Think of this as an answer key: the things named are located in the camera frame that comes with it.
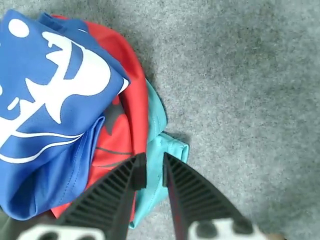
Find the pile of clothes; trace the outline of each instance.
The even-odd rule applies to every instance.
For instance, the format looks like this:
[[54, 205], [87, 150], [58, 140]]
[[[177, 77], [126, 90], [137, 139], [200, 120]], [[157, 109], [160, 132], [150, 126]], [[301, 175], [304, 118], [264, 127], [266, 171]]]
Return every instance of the pile of clothes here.
[[168, 195], [165, 152], [189, 147], [163, 131], [164, 107], [126, 39], [105, 26], [9, 10], [0, 23], [0, 206], [24, 221], [59, 217], [119, 163], [147, 156], [131, 228]]

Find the gray carpet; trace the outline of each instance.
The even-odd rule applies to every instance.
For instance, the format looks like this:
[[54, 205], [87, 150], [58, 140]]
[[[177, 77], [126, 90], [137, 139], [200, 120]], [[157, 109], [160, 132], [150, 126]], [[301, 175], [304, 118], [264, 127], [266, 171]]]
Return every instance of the gray carpet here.
[[[319, 0], [2, 0], [94, 21], [135, 49], [189, 164], [267, 232], [319, 240]], [[174, 239], [169, 202], [129, 240]]]

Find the black ribbed surface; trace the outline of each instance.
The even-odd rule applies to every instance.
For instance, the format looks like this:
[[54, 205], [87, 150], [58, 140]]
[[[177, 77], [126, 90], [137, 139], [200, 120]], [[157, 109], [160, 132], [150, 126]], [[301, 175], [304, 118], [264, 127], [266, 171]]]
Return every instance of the black ribbed surface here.
[[56, 224], [98, 228], [107, 239], [125, 239], [134, 193], [146, 184], [146, 155], [142, 153], [123, 162], [87, 189]]
[[187, 224], [242, 216], [217, 188], [187, 164], [170, 154], [165, 154], [164, 164], [167, 165], [166, 177], [172, 177], [167, 182], [174, 189], [175, 200]]

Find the blue fabric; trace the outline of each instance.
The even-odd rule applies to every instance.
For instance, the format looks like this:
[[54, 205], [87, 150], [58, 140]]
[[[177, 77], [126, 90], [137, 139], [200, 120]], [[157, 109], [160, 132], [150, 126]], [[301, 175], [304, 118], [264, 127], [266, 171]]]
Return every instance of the blue fabric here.
[[9, 10], [0, 24], [0, 206], [27, 220], [88, 180], [104, 109], [129, 84], [79, 20]]
[[146, 150], [146, 188], [138, 191], [135, 203], [134, 219], [129, 227], [135, 229], [157, 204], [168, 196], [168, 189], [163, 187], [164, 153], [187, 162], [189, 146], [163, 132], [167, 125], [165, 109], [151, 84], [148, 89], [148, 143]]

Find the teal fabric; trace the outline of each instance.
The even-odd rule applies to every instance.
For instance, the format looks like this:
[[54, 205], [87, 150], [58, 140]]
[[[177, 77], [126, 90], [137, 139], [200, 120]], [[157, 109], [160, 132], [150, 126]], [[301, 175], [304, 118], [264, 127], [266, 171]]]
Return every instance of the teal fabric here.
[[151, 84], [148, 88], [148, 143], [146, 150], [147, 183], [146, 188], [138, 191], [136, 196], [134, 219], [131, 229], [136, 228], [141, 220], [154, 207], [168, 196], [168, 189], [163, 187], [163, 157], [169, 153], [177, 159], [187, 162], [189, 146], [162, 132], [167, 125], [164, 107]]

